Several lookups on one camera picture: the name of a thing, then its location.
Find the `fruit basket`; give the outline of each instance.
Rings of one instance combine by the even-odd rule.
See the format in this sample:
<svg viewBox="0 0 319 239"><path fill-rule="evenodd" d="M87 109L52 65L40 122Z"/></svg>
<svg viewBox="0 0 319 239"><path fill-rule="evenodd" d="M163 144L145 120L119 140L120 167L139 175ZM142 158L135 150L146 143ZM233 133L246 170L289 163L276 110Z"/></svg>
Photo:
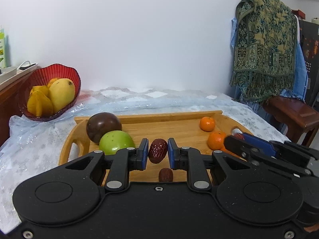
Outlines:
<svg viewBox="0 0 319 239"><path fill-rule="evenodd" d="M73 81L75 86L75 97L71 103L66 105L59 112L51 117L36 117L27 110L27 101L29 98L30 91L33 86L47 85L47 83L55 78L68 78ZM19 90L18 106L20 111L30 120L35 121L49 121L54 120L61 116L65 111L74 106L81 89L81 79L78 72L71 67L66 67L61 64L53 64L45 68L35 70L30 77L22 84Z"/></svg>
<svg viewBox="0 0 319 239"><path fill-rule="evenodd" d="M117 117L122 123L122 130L132 137L136 147L139 146L142 138L147 138L150 144L157 138L167 141L168 138L172 137L178 147L193 147L197 148L202 154L211 155L212 150L206 143L210 133L201 130L199 127L200 119L206 116L215 119L215 131L223 131L230 135L233 129L238 128L242 132L252 134L235 120L222 115L222 111L120 115ZM99 150L98 145L90 141L87 136L86 126L89 118L74 118L77 125L72 129L63 145L59 165L68 161L72 143L78 145L79 157L94 150ZM167 155L159 164L153 164L148 159L146 170L130 172L130 181L158 182L159 171L162 168L170 168ZM183 170L175 170L173 175L173 181L186 181L186 172Z"/></svg>

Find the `bottle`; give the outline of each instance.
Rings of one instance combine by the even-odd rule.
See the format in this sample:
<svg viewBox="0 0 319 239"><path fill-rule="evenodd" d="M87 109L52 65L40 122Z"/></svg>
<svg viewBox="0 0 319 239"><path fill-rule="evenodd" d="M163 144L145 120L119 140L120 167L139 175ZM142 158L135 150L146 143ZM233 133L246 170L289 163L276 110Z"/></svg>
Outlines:
<svg viewBox="0 0 319 239"><path fill-rule="evenodd" d="M0 25L0 69L5 68L4 31Z"/></svg>

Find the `red plastic basket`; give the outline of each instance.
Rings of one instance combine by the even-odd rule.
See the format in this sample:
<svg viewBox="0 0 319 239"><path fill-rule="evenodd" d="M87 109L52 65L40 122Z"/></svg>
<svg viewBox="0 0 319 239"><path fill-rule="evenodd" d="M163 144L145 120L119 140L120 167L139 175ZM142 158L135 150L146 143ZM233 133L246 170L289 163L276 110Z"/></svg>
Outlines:
<svg viewBox="0 0 319 239"><path fill-rule="evenodd" d="M74 100L66 105L62 110L57 112L55 115L47 118L36 117L27 110L27 101L29 98L30 91L33 86L36 85L47 85L47 83L55 77L68 78L73 81L75 86L75 98ZM81 89L81 79L78 72L71 67L66 67L61 64L53 64L45 68L35 70L29 78L22 84L19 89L19 100L18 106L21 112L30 120L35 121L49 121L60 117L69 108L74 106Z"/></svg>

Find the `blue gripper pad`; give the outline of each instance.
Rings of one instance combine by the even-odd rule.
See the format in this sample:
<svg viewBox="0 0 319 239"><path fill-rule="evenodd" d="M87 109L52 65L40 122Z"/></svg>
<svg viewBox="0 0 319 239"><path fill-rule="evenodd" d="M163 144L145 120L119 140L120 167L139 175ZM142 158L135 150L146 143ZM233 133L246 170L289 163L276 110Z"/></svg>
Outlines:
<svg viewBox="0 0 319 239"><path fill-rule="evenodd" d="M255 148L262 150L265 155L273 157L276 156L276 151L273 149L272 145L266 140L252 136L247 133L243 133L243 136L245 138L245 142L251 144Z"/></svg>
<svg viewBox="0 0 319 239"><path fill-rule="evenodd" d="M143 170L146 169L147 156L148 156L148 139L147 139L147 141L145 143L145 146L143 148L143 158L142 158L142 168L143 168Z"/></svg>
<svg viewBox="0 0 319 239"><path fill-rule="evenodd" d="M174 169L174 150L170 140L167 141L167 145L168 145L169 166L171 167L171 169Z"/></svg>

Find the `wooden chair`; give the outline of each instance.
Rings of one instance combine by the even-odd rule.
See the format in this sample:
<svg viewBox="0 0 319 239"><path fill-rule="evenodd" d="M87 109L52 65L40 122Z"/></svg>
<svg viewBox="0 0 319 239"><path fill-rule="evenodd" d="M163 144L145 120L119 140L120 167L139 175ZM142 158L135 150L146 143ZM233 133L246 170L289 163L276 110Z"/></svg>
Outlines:
<svg viewBox="0 0 319 239"><path fill-rule="evenodd" d="M265 111L288 126L286 136L297 143L307 133L302 145L309 147L319 129L319 113L298 99L272 97L263 104Z"/></svg>

